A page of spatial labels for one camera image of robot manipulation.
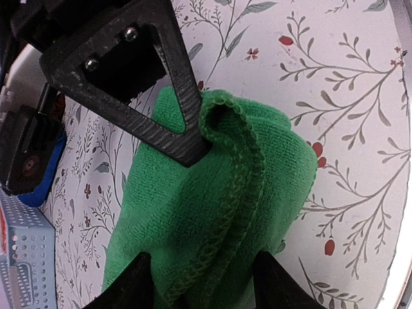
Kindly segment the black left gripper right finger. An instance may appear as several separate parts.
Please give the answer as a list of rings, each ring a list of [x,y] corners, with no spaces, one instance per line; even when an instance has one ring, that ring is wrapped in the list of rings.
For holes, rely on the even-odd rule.
[[[320,309],[289,273],[266,251],[259,252],[252,264],[257,309]]]

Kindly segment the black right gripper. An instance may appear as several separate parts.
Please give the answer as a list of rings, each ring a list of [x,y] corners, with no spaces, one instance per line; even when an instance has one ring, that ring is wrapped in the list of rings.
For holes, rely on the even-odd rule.
[[[199,128],[202,99],[170,1],[110,2],[62,35],[42,1],[1,1],[1,189],[32,192],[62,130],[50,116],[58,91],[176,162],[190,167],[211,145]],[[41,51],[43,73],[8,70],[20,42]],[[129,106],[169,77],[183,118],[175,133]]]

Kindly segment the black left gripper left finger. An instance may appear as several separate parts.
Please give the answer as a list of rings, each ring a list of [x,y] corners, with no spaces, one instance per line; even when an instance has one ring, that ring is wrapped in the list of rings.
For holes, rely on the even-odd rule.
[[[139,253],[112,284],[84,309],[152,309],[151,256]]]

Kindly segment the green towel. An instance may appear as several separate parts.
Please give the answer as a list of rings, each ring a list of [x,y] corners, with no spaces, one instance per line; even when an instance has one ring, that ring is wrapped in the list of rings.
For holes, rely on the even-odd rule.
[[[211,150],[184,167],[141,144],[106,251],[103,288],[151,256],[155,308],[245,308],[255,256],[281,250],[318,167],[281,111],[219,90],[202,99]]]

